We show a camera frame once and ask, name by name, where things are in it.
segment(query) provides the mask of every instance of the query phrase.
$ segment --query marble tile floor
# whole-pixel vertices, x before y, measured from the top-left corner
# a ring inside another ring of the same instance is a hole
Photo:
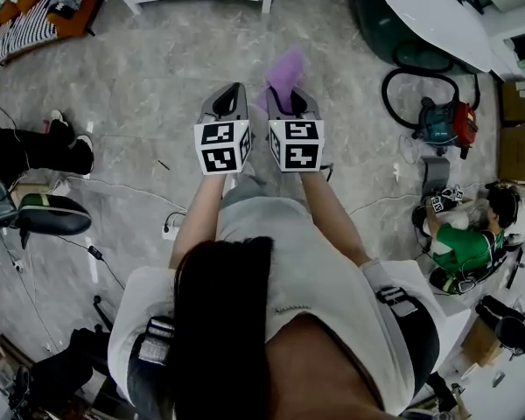
[[[132,186],[187,207],[202,176],[193,146],[200,104],[230,81],[248,87],[256,134],[251,161],[274,194],[301,197],[293,176],[281,176],[265,138],[265,114],[254,104],[264,70],[279,54],[298,45],[306,56],[301,82],[326,122],[325,161],[334,162],[331,185],[371,256],[411,259],[420,253],[410,224],[416,198],[381,197],[420,192],[423,170],[412,154],[433,153],[426,145],[399,145],[408,132],[387,114],[380,99],[391,66],[363,41],[351,0],[274,0],[262,17],[256,3],[183,0],[146,4],[133,17],[122,0],[107,0],[94,22],[96,37],[69,39],[40,48],[0,67],[0,103],[21,128],[41,129],[51,109],[60,109],[77,130],[94,124],[96,156],[92,179]],[[469,158],[451,150],[451,183],[468,186],[494,180],[496,101],[490,76],[480,76],[479,135]],[[462,98],[473,98],[471,77],[458,77]],[[444,84],[401,77],[390,89],[404,116],[416,117],[420,95],[445,102]],[[0,116],[0,123],[8,122]],[[159,164],[161,160],[170,170]],[[400,178],[394,176],[398,164]],[[36,173],[54,184],[58,173]],[[121,281],[144,265],[165,266],[172,244],[161,237],[174,207],[160,198],[72,180],[70,197],[87,208],[94,225],[85,237],[102,251]],[[473,186],[467,195],[473,196]],[[0,330],[34,360],[62,350],[76,327],[99,322],[93,295],[103,297],[113,318],[123,294],[103,263],[90,272],[89,255],[61,239],[34,235],[21,251],[17,234],[5,242],[23,261],[19,275],[0,243]],[[424,257],[420,263],[427,270]]]

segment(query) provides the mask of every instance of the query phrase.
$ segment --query black pants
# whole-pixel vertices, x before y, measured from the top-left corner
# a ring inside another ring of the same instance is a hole
[[[498,322],[500,322],[501,318],[516,318],[521,322],[525,320],[525,316],[523,316],[520,312],[505,306],[502,302],[496,300],[492,296],[483,297],[482,300],[480,300],[480,304],[476,306],[475,310],[479,314],[480,318],[493,330],[496,329],[496,326],[498,325]]]
[[[72,128],[58,121],[51,123],[48,134],[0,129],[0,179],[10,186],[27,171],[28,161],[34,169],[88,174],[94,162],[93,153],[82,141],[68,148],[73,141]]]

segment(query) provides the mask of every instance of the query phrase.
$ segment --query person in green shirt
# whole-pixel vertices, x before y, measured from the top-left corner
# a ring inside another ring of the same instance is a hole
[[[488,226],[484,231],[461,230],[449,223],[442,224],[434,212],[431,198],[426,200],[432,240],[451,249],[444,254],[433,254],[434,261],[446,272],[455,274],[485,266],[492,261],[492,253],[502,246],[505,229],[517,219],[519,200],[513,190],[504,186],[490,189],[487,200]]]

